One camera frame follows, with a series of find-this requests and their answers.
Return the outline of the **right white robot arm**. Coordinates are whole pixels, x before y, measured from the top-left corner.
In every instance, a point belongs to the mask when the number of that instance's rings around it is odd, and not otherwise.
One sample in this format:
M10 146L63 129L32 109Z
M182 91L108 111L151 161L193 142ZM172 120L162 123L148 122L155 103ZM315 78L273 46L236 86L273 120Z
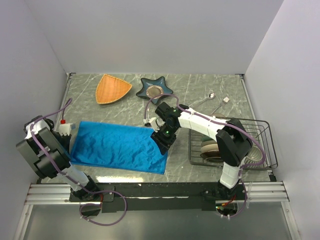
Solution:
M193 130L210 137L217 143L219 156L223 162L222 174L215 190L223 199L236 194L240 182L241 166L253 146L253 141L237 118L217 119L203 115L187 105L171 107L161 103L155 110L157 117L144 117L143 122L153 128L151 138L162 155L166 154L175 142L176 131L180 128Z

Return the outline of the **blue cloth napkin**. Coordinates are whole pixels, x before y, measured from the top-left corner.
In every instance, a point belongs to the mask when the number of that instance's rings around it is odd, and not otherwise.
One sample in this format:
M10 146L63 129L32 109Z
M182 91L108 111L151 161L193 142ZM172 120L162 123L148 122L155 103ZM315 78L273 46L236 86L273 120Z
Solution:
M161 154L153 132L147 127L82 121L71 163L163 175L168 155Z

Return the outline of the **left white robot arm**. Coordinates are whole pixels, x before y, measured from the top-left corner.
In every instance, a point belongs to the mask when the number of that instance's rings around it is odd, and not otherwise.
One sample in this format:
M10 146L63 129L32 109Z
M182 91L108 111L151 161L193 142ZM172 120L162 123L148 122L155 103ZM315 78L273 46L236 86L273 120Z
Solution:
M69 132L54 130L54 122L38 115L24 125L25 138L16 149L41 178L60 179L70 185L71 195L81 201L94 201L99 188L93 179L71 164Z

